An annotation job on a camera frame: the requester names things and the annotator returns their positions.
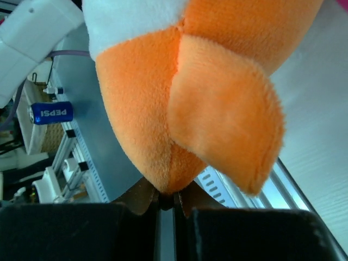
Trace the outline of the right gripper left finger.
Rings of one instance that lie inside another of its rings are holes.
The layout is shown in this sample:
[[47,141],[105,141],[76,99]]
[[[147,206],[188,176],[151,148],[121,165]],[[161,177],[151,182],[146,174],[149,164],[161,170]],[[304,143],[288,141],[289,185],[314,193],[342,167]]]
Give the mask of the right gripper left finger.
[[110,203],[1,209],[1,260],[152,260],[158,191],[140,179]]

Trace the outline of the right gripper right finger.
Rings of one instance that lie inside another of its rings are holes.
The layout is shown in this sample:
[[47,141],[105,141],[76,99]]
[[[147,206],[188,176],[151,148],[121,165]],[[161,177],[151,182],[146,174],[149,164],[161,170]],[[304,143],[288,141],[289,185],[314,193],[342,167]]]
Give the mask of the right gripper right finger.
[[305,210],[226,208],[196,183],[173,196],[176,260],[343,260]]

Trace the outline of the orange shark plush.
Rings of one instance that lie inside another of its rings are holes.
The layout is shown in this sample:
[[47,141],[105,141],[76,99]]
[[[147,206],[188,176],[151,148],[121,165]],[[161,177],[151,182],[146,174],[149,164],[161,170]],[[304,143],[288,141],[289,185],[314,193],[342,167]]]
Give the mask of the orange shark plush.
[[160,192],[207,166],[258,194],[285,132],[270,76],[322,1],[83,1],[113,131]]

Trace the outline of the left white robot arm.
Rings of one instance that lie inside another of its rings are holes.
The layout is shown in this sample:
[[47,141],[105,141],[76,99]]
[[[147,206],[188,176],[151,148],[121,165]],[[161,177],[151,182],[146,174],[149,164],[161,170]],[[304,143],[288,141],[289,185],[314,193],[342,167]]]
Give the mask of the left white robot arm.
[[84,22],[72,1],[22,1],[1,24],[1,107],[72,30]]

